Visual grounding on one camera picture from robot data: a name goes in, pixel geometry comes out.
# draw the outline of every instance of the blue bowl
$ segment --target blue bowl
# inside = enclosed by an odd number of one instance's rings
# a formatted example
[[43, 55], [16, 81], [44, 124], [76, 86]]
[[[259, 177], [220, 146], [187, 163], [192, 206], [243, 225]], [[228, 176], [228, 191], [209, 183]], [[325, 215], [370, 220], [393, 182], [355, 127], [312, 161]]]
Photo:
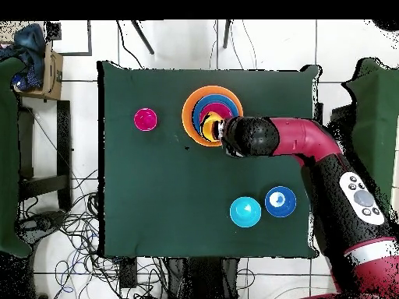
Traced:
[[206, 95], [197, 102], [196, 106], [194, 107], [194, 111], [192, 112], [192, 124], [194, 125], [194, 128], [196, 129], [198, 134], [201, 134], [201, 123], [200, 123], [201, 111], [205, 108], [205, 106], [213, 102], [220, 102], [224, 104], [230, 109], [233, 117], [238, 116], [237, 105], [229, 97], [226, 97], [225, 95], [221, 94]]
[[294, 192], [283, 186], [271, 189], [265, 198], [267, 211], [277, 218], [284, 218], [294, 212], [296, 197]]
[[251, 197], [240, 197], [230, 206], [230, 217], [233, 222], [242, 228], [256, 225], [262, 213], [260, 204]]

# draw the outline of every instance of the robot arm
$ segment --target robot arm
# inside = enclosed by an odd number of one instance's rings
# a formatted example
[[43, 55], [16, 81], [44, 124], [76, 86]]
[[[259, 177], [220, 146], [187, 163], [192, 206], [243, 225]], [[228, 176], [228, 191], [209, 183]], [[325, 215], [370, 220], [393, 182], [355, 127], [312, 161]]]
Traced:
[[314, 233], [338, 292], [399, 298], [395, 233], [322, 126], [298, 118], [235, 117], [215, 122], [213, 134], [233, 157], [294, 156], [310, 199]]

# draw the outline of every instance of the green table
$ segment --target green table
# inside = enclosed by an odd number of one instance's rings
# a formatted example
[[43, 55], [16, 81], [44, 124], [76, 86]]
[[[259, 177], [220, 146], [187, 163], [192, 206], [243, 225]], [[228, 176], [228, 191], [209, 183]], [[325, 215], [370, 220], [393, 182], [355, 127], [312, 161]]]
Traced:
[[[238, 97], [244, 115], [311, 118], [318, 75], [315, 65], [303, 72], [265, 72], [128, 70], [102, 62], [105, 255], [315, 257], [296, 161], [237, 160], [221, 148], [201, 146], [185, 133], [182, 107], [194, 90], [218, 85]], [[157, 113], [151, 132], [133, 124], [142, 107]], [[287, 218], [274, 218], [264, 207], [276, 185], [296, 194], [297, 207]], [[229, 216], [231, 203], [245, 195], [263, 207], [259, 223], [247, 229]]]

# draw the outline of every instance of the light blue bowl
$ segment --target light blue bowl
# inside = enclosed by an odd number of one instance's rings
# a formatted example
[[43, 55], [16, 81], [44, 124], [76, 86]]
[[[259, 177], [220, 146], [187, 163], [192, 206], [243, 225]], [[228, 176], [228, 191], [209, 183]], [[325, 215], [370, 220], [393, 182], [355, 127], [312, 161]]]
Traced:
[[233, 222], [242, 228], [256, 225], [262, 213], [260, 204], [251, 197], [240, 197], [230, 206], [230, 217]]

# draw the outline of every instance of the yellow object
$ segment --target yellow object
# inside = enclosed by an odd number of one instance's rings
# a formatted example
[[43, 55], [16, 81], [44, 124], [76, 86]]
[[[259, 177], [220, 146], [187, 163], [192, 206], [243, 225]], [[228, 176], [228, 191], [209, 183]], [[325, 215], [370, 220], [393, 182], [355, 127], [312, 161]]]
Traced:
[[217, 142], [214, 139], [214, 134], [212, 133], [212, 128], [214, 126], [214, 122], [221, 121], [223, 118], [217, 114], [216, 112], [209, 112], [205, 115], [203, 122], [201, 124], [201, 132], [203, 133], [203, 137], [211, 142]]

